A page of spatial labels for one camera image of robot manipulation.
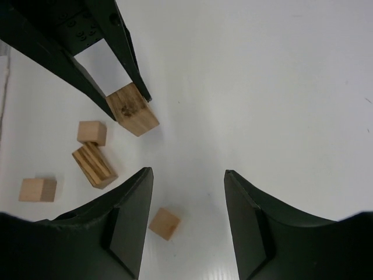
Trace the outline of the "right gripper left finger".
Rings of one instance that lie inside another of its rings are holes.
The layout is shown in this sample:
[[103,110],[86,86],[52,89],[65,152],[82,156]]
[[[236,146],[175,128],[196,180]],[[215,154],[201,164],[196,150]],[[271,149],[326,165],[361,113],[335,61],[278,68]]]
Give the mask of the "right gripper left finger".
[[153,179],[144,167],[53,220],[1,213],[1,278],[138,279]]

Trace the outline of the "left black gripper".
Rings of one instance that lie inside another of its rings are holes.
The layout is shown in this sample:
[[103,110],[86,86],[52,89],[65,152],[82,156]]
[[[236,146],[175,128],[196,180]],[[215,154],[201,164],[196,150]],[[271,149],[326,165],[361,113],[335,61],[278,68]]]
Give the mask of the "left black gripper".
[[102,38],[150,102],[131,34],[115,0],[1,1],[1,40],[84,93],[114,119],[103,91],[73,57]]

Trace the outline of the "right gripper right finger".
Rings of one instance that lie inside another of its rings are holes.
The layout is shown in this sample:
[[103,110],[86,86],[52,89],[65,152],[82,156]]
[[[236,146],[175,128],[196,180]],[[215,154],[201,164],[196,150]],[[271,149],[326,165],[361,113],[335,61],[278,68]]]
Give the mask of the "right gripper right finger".
[[240,279],[371,279],[372,213],[340,221],[301,211],[233,170],[224,176]]

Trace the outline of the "long striped wood block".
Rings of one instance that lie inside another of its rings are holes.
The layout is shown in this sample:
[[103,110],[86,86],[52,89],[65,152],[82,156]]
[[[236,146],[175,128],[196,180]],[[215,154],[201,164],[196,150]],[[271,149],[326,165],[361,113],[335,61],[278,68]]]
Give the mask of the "long striped wood block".
[[118,178],[117,172],[93,142],[84,143],[72,153],[72,157],[94,188],[104,189]]

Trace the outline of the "long plain wood block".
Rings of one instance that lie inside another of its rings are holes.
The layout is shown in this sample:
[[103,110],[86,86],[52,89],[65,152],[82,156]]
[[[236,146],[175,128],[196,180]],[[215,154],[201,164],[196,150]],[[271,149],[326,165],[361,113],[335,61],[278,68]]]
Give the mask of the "long plain wood block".
[[108,95],[105,100],[117,123],[137,137],[160,124],[133,82]]

